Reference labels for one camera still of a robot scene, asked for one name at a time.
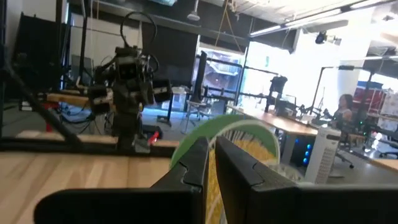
red object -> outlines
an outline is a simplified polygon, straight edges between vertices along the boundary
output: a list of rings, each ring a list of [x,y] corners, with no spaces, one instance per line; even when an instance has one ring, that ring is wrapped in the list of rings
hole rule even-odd
[[[58,108],[58,103],[46,102],[46,103],[43,103],[43,106],[44,106],[44,109],[46,109],[46,110],[57,109]],[[47,122],[45,123],[45,131],[46,132],[52,132],[51,124],[48,124]]]
[[[151,145],[156,142],[157,137],[159,137],[159,132],[156,131],[155,134],[148,139],[148,145]]]
[[[357,86],[354,94],[354,104],[353,108],[357,110],[361,104],[361,101],[365,94],[365,88],[361,86]],[[365,107],[369,113],[378,113],[383,105],[384,98],[386,97],[386,93],[383,92],[382,89],[370,88],[368,94],[366,95]]]

black curtain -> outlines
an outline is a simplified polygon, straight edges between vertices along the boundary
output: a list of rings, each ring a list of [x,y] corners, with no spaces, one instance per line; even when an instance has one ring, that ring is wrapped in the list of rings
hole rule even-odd
[[[158,26],[155,41],[150,43],[153,33],[152,24],[142,24],[144,52],[154,55],[160,64],[155,78],[168,78],[173,86],[190,86],[198,35]]]

ceiling light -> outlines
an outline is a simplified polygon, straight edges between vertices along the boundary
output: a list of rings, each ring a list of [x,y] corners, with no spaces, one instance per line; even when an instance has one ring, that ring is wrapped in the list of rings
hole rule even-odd
[[[314,15],[314,16],[304,17],[302,19],[297,19],[295,21],[288,22],[288,23],[286,23],[286,26],[297,26],[299,24],[301,26],[304,26],[304,25],[306,25],[306,24],[308,24],[310,22],[313,22],[315,20],[323,19],[323,18],[330,17],[330,16],[336,16],[336,15],[338,15],[340,13],[341,13],[340,9],[335,9],[335,10],[332,10],[332,11],[322,12],[322,13],[319,13],[319,14]]]
[[[367,1],[363,1],[363,2],[360,2],[360,3],[353,4],[352,6],[350,6],[350,8],[358,9],[358,8],[366,7],[366,6],[369,6],[371,4],[375,4],[375,3],[379,3],[379,2],[382,2],[382,1],[380,1],[380,0],[367,0]]]
[[[269,27],[269,28],[265,28],[265,29],[262,29],[262,30],[255,31],[255,32],[251,33],[250,36],[257,37],[259,35],[266,34],[268,32],[272,32],[272,31],[280,29],[280,28],[282,28],[282,26],[280,26],[280,25]]]

person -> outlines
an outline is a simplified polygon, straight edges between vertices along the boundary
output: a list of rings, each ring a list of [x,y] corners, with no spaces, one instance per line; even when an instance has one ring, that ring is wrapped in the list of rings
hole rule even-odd
[[[340,97],[338,103],[338,109],[333,115],[334,121],[332,122],[332,126],[334,128],[339,128],[338,124],[342,121],[351,121],[353,116],[353,96],[350,94],[344,94]]]

wooden desk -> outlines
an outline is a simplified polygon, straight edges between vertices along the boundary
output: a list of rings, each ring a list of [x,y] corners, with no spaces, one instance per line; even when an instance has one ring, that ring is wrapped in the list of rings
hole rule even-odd
[[[103,144],[116,144],[118,139],[112,136],[106,135],[95,135],[95,134],[78,134],[77,135],[83,142],[94,142]],[[59,133],[45,133],[41,131],[23,131],[16,136],[17,138],[27,138],[27,139],[45,139],[45,140],[59,140],[63,141],[64,138]],[[153,143],[154,146],[159,147],[177,147],[180,144],[178,141],[168,141],[168,140],[158,140]]]
[[[306,124],[292,121],[287,118],[281,118],[270,113],[265,113],[263,110],[259,109],[244,109],[237,106],[227,106],[238,113],[245,114],[247,116],[257,118],[269,126],[281,129],[288,133],[285,140],[283,154],[280,161],[284,164],[289,164],[292,158],[293,148],[297,136],[317,136],[318,129],[309,127]]]
[[[398,159],[372,159],[371,164],[398,173]]]
[[[281,129],[290,134],[296,134],[300,136],[316,136],[318,134],[318,130],[313,127],[309,127],[306,124],[292,121],[291,119],[282,118],[270,113],[266,113],[263,110],[244,109],[244,108],[239,108],[237,106],[227,106],[227,107],[231,108],[232,110],[238,111],[238,113],[242,113],[251,116],[253,118],[257,118],[265,122],[269,126]]]
[[[33,223],[37,202],[62,189],[150,187],[169,164],[164,158],[0,152],[1,223]]]

